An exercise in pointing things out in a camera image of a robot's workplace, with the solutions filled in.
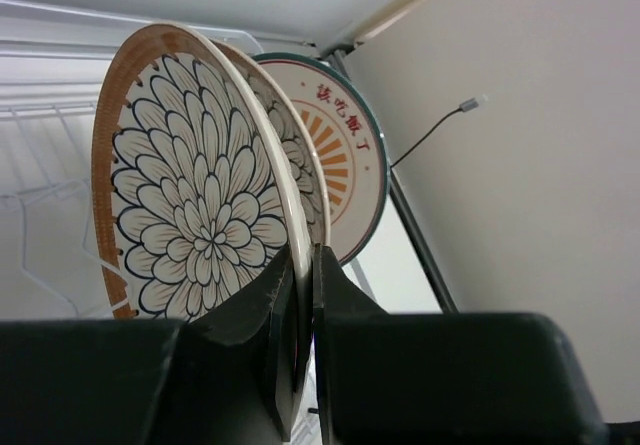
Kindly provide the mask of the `large floral plate orange rim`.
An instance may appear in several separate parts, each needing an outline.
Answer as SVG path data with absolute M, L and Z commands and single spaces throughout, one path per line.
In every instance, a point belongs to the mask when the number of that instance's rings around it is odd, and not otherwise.
M 310 237 L 314 243 L 328 245 L 331 220 L 327 187 L 318 154 L 301 115 L 276 81 L 249 55 L 220 40 L 214 44 L 238 69 L 265 109 L 289 160 Z

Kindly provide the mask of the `white plate orange sunburst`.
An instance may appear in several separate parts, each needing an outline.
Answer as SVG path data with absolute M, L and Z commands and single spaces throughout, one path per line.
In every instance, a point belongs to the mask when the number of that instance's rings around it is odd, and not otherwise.
M 384 134 L 351 81 L 330 65 L 287 52 L 254 60 L 292 102 L 323 171 L 331 218 L 331 247 L 342 264 L 365 248 L 389 190 Z

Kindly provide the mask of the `small floral plate orange rim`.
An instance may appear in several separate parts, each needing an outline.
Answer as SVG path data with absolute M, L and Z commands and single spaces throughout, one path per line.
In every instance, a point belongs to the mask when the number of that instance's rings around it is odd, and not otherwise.
M 267 114 L 207 37 L 152 23 L 116 52 L 91 149 L 93 219 L 111 313 L 194 321 L 289 249 L 311 294 L 300 192 Z

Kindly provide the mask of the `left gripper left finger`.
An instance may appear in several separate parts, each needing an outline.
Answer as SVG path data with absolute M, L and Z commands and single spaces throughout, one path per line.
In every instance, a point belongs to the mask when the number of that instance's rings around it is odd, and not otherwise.
M 281 249 L 193 321 L 1 325 L 5 444 L 281 444 L 291 435 L 295 285 Z

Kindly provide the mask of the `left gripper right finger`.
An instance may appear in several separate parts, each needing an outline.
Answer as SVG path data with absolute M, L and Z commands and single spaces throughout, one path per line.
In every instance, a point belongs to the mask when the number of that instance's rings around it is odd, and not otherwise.
M 327 444 L 605 444 L 566 334 L 536 313 L 391 314 L 313 253 Z

